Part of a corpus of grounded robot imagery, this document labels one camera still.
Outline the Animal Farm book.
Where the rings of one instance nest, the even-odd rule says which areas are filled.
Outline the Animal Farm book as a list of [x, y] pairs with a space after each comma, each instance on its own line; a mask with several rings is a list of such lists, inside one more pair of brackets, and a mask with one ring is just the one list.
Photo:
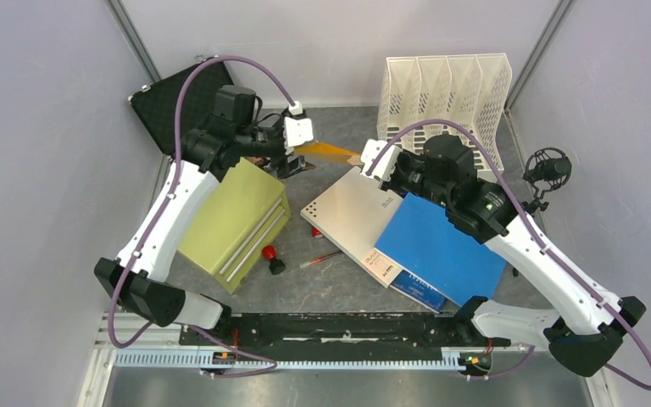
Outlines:
[[402, 270], [389, 287], [436, 313], [442, 312], [447, 303], [443, 294], [407, 270]]

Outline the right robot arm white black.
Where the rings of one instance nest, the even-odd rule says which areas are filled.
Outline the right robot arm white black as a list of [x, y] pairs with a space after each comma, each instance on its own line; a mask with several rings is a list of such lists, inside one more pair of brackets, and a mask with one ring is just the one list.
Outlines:
[[527, 309], [475, 296], [455, 324], [461, 343], [495, 337], [542, 346], [584, 377], [608, 366], [647, 310], [638, 297], [612, 293], [575, 265], [502, 185], [479, 178], [472, 149], [457, 136], [433, 137], [420, 154], [386, 142], [377, 150], [373, 176], [381, 189], [444, 208], [455, 230], [514, 266], [552, 306]]

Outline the red pen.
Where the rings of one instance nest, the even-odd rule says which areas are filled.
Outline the red pen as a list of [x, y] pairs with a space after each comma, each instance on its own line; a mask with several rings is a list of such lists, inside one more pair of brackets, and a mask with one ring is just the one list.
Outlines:
[[343, 254], [342, 250], [337, 250], [337, 251], [329, 253], [329, 254], [321, 255], [321, 256], [319, 256], [319, 257], [317, 257], [315, 259], [304, 261], [303, 263], [301, 263], [299, 265], [299, 268], [300, 269], [305, 269], [305, 268], [308, 268], [308, 267], [310, 267], [312, 265], [317, 265], [317, 264], [319, 264], [321, 262], [324, 262], [325, 260], [331, 259], [333, 257], [336, 257], [336, 256], [340, 255], [340, 254]]

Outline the white paper box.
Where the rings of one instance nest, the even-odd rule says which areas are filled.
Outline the white paper box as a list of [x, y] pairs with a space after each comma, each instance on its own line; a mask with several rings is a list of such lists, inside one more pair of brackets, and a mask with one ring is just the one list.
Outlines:
[[379, 284], [389, 287], [403, 268], [376, 249], [376, 242], [402, 201], [354, 166], [306, 204], [300, 215]]

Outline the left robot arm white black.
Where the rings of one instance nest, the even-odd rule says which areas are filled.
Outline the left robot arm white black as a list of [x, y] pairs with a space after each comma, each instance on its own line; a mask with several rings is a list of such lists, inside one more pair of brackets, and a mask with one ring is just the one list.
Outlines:
[[303, 105], [293, 101], [270, 127], [256, 113], [260, 99], [243, 86], [223, 86], [212, 111], [180, 138], [180, 156], [172, 162], [156, 203], [131, 240], [114, 259], [98, 260], [94, 274], [116, 305], [156, 326], [200, 327], [212, 345], [226, 343], [231, 321], [226, 306], [205, 295], [166, 283], [170, 264], [197, 212], [245, 157], [280, 159], [314, 140]]

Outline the blue plastic folder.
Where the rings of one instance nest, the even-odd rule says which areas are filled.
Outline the blue plastic folder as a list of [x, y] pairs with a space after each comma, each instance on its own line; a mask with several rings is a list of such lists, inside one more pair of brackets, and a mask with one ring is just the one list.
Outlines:
[[458, 306], [492, 298], [506, 261], [457, 231], [445, 209], [412, 194], [400, 204], [376, 249]]

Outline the orange plastic folder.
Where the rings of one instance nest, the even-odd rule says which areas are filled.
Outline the orange plastic folder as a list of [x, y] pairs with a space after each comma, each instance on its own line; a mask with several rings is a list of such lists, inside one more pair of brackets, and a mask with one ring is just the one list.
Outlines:
[[359, 153], [325, 142], [312, 142], [295, 147], [294, 153], [336, 164], [361, 165]]

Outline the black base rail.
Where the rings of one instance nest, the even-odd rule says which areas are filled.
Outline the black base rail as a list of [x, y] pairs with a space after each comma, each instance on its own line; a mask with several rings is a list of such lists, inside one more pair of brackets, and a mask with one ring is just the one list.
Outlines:
[[211, 335], [278, 361], [438, 360], [442, 348], [508, 347], [450, 313], [243, 313]]

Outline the white file organizer rack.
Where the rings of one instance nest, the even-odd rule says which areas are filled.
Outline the white file organizer rack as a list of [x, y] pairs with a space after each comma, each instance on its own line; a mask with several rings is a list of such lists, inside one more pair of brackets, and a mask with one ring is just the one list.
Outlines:
[[415, 122], [450, 120], [467, 129], [503, 173], [496, 133], [511, 80], [504, 53], [388, 57], [376, 134], [389, 141]]

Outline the black microphone on tripod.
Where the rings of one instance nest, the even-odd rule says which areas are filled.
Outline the black microphone on tripod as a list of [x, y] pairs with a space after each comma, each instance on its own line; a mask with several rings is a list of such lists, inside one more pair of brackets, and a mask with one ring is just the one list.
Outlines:
[[531, 201], [522, 205], [529, 215], [545, 211], [549, 202], [545, 195], [565, 185], [572, 173], [572, 163], [567, 155], [558, 148], [541, 148], [533, 153], [524, 168], [522, 179], [533, 189]]

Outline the red black stamp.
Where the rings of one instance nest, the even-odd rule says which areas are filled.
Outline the red black stamp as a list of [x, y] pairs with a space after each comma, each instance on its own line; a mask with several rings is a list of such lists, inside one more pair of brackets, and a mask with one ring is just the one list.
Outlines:
[[269, 271], [273, 276], [277, 276], [286, 270], [285, 263], [278, 257], [277, 252], [272, 245], [263, 247], [261, 254], [269, 263]]

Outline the green drawer cabinet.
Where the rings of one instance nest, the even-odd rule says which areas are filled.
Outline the green drawer cabinet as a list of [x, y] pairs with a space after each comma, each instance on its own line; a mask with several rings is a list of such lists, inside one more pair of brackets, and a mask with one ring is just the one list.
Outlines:
[[285, 185], [241, 159], [196, 213], [178, 252], [233, 294], [291, 218]]

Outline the black poker chip case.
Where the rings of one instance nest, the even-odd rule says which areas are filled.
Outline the black poker chip case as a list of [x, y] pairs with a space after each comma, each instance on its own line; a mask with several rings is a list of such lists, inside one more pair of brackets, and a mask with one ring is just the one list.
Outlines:
[[[159, 150], [175, 153], [175, 109], [187, 77], [197, 68], [193, 64], [177, 73], [154, 82], [146, 89], [132, 94], [129, 104], [142, 122]], [[224, 63], [213, 64], [194, 79], [186, 91], [181, 108], [181, 132], [199, 127], [212, 112], [217, 91], [233, 80]]]

